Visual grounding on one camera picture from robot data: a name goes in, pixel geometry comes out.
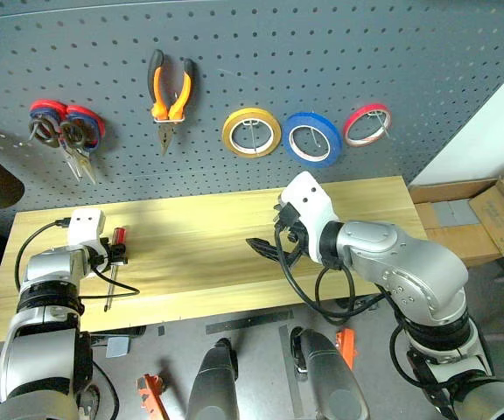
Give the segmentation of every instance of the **metal floor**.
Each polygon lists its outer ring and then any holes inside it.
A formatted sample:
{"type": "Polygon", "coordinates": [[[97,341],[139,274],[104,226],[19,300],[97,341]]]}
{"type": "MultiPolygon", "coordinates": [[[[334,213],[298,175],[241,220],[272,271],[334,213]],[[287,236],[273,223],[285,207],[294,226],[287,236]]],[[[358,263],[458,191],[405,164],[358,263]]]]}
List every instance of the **metal floor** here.
{"type": "MultiPolygon", "coordinates": [[[[504,283],[493,281],[498,275],[502,275],[502,271],[495,263],[472,269],[466,290],[471,312],[483,325],[486,336],[492,338],[490,346],[496,373],[504,378],[504,340],[495,335],[504,333],[504,283]]],[[[95,360],[108,373],[120,397],[119,419],[148,418],[140,408],[135,386],[136,378],[145,373],[160,373],[167,380],[164,405],[171,420],[183,419],[201,360],[221,337],[228,337],[238,353],[236,393],[241,420],[315,418],[308,382],[294,385],[295,379],[291,377],[291,386],[298,386],[300,395],[299,400],[291,400],[292,392],[284,365],[284,353],[289,343],[287,339],[282,340],[282,335],[288,335],[294,326],[314,328],[329,338],[334,337],[336,330],[305,305],[188,319],[162,326],[164,335],[159,335],[160,325],[149,325],[143,337],[131,341],[129,354],[121,358],[106,359],[106,347],[94,348],[95,360]],[[254,324],[257,320],[269,318],[272,322],[207,334],[207,328],[214,328],[212,325],[219,330],[230,327],[230,321],[236,319],[245,319],[243,324],[247,325],[249,319],[254,324]]],[[[421,391],[405,382],[390,363],[389,335],[396,323],[388,305],[380,302],[377,309],[353,318],[349,326],[356,331],[359,353],[353,371],[367,399],[371,418],[441,419],[421,391]]],[[[405,360],[405,348],[406,343],[401,336],[397,343],[401,360],[405,360]]],[[[109,390],[98,372],[94,373],[94,381],[101,390],[101,408],[97,418],[108,419],[112,412],[109,390]]]]}

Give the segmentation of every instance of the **wooden table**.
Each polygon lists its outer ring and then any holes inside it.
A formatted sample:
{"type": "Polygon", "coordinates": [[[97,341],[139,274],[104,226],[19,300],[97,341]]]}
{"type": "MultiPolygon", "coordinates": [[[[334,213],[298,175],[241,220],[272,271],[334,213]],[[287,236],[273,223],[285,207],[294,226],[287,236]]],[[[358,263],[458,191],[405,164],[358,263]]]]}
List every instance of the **wooden table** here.
{"type": "MultiPolygon", "coordinates": [[[[343,220],[391,221],[416,238],[426,238],[416,209],[400,177],[363,179],[323,185],[343,220]]],[[[275,262],[256,254],[249,237],[273,243],[273,206],[281,189],[230,192],[173,199],[150,199],[94,205],[106,214],[104,235],[115,227],[128,230],[129,264],[118,281],[141,290],[136,297],[115,298],[104,312],[104,300],[87,300],[83,330],[99,331],[189,319],[300,302],[275,262]]],[[[71,215],[56,208],[17,213],[0,267],[0,341],[4,340],[18,295],[13,266],[18,249],[37,228],[71,215]]],[[[29,258],[45,249],[65,245],[67,231],[52,228],[27,248],[29,258]]],[[[299,284],[313,296],[320,266],[303,257],[293,270],[299,284]]],[[[357,294],[377,289],[357,276],[357,294]]],[[[106,294],[108,284],[96,277],[81,282],[81,294],[106,294]]],[[[328,273],[321,298],[347,295],[343,274],[328,273]]]]}

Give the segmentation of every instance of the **pegboard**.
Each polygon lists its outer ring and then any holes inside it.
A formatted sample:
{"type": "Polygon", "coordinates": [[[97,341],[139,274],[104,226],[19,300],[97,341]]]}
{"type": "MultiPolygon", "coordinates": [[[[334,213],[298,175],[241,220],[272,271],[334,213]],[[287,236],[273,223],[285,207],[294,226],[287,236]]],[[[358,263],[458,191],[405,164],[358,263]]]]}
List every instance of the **pegboard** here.
{"type": "Polygon", "coordinates": [[[0,163],[24,197],[16,211],[285,186],[308,169],[280,145],[258,159],[221,143],[242,107],[283,125],[314,111],[339,130],[370,102],[392,113],[390,137],[345,147],[313,170],[320,182],[403,175],[411,181],[504,81],[504,1],[0,2],[0,163]],[[186,121],[160,156],[147,60],[196,62],[186,121]],[[28,138],[28,108],[45,97],[91,108],[107,135],[93,154],[98,185],[77,184],[58,151],[28,138]]]}

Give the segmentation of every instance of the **white wall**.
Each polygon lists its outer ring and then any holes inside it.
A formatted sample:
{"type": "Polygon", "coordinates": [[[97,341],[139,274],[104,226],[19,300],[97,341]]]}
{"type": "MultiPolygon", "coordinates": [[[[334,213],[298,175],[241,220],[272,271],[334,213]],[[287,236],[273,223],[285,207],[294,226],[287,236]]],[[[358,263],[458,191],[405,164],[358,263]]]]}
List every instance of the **white wall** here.
{"type": "Polygon", "coordinates": [[[424,186],[504,174],[504,83],[413,180],[424,186]]]}

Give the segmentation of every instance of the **orange-handled pliers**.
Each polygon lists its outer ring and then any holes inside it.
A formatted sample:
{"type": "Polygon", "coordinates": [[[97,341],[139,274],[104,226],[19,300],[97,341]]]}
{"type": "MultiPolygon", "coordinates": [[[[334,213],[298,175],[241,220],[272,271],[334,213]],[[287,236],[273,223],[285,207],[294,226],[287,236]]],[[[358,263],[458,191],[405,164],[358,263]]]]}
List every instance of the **orange-handled pliers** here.
{"type": "Polygon", "coordinates": [[[190,99],[193,83],[193,61],[190,59],[184,60],[184,84],[180,96],[174,104],[167,108],[165,101],[161,95],[161,72],[165,55],[161,50],[155,50],[149,62],[149,70],[147,80],[149,84],[150,98],[153,100],[153,107],[150,110],[155,123],[159,123],[158,139],[161,143],[161,151],[163,156],[171,143],[172,133],[174,131],[173,124],[182,123],[186,116],[184,114],[184,106],[190,99]]]}

